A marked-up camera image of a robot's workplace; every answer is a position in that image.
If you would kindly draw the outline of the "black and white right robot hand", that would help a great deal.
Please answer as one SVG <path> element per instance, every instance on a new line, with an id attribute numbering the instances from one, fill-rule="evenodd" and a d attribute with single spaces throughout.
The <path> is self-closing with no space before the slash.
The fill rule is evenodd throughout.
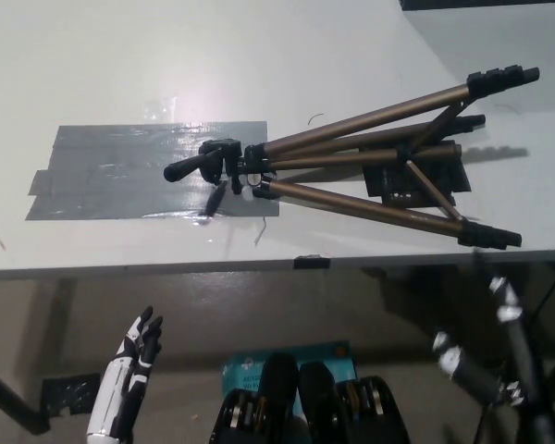
<path id="1" fill-rule="evenodd" d="M 492 277 L 488 291 L 498 305 L 496 318 L 507 338 L 512 375 L 493 375 L 444 331 L 436 334 L 432 344 L 438 366 L 480 404 L 486 407 L 508 404 L 514 408 L 519 418 L 519 443 L 555 443 L 553 400 L 529 334 L 524 308 L 506 277 Z"/>

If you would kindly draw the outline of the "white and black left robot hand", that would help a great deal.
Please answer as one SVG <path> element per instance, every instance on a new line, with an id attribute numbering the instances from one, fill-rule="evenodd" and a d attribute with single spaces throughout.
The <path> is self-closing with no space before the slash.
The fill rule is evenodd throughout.
<path id="1" fill-rule="evenodd" d="M 108 363 L 95 398 L 86 442 L 131 443 L 156 356 L 163 318 L 151 306 L 137 316 Z"/>

